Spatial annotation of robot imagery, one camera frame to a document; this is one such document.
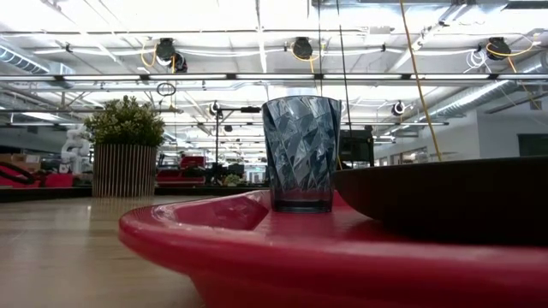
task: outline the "white wall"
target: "white wall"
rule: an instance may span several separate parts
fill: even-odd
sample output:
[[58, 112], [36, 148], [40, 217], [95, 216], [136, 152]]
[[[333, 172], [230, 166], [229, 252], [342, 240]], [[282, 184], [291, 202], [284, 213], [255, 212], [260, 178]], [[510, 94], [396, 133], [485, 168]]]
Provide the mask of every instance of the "white wall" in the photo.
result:
[[[439, 150], [444, 154], [444, 160], [480, 158], [476, 111], [468, 112], [463, 118], [449, 119], [449, 123], [449, 126], [434, 127]], [[430, 157], [435, 157], [436, 150], [428, 127], [419, 132], [419, 138], [399, 138], [394, 145], [375, 146], [375, 159], [422, 147], [427, 148]]]
[[61, 153], [67, 132], [51, 127], [38, 127], [38, 133], [29, 133], [26, 127], [0, 128], [0, 145], [35, 151]]
[[[522, 98], [518, 92], [512, 98]], [[531, 110], [529, 103], [487, 115], [483, 110], [495, 104], [506, 104], [503, 98], [478, 110], [479, 151], [481, 158], [519, 157], [519, 133], [548, 133], [548, 102], [542, 102], [543, 110]]]

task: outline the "wooden tabletop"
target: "wooden tabletop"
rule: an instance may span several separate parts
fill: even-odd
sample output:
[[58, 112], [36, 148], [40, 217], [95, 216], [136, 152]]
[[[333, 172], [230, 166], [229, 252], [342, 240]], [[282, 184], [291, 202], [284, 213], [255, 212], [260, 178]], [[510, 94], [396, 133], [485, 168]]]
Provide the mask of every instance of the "wooden tabletop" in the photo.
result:
[[186, 276], [117, 239], [128, 210], [201, 196], [0, 204], [0, 307], [203, 307]]

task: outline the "red plastic plate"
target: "red plastic plate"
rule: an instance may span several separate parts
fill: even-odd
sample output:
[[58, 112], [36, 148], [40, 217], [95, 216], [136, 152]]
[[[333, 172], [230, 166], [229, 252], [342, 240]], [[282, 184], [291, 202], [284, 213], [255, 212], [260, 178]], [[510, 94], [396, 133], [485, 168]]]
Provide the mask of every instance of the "red plastic plate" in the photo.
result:
[[548, 305], [548, 249], [408, 240], [337, 194], [326, 214], [272, 212], [268, 191], [141, 208], [120, 240], [209, 308]]

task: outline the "dark bowl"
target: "dark bowl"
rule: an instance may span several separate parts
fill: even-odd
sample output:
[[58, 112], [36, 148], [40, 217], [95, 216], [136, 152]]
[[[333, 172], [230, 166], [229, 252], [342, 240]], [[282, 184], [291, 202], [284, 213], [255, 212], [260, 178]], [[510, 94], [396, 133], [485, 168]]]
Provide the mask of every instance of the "dark bowl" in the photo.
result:
[[548, 244], [548, 157], [343, 170], [335, 186], [360, 213], [423, 240]]

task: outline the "white robot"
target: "white robot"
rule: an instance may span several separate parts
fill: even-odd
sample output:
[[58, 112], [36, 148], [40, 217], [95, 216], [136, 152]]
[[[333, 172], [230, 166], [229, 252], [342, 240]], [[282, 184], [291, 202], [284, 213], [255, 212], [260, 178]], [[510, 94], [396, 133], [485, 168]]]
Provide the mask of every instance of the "white robot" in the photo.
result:
[[69, 129], [67, 131], [67, 142], [61, 149], [61, 165], [59, 173], [79, 175], [84, 169], [89, 169], [87, 156], [89, 155], [90, 143], [83, 138], [86, 126], [82, 125], [78, 129]]

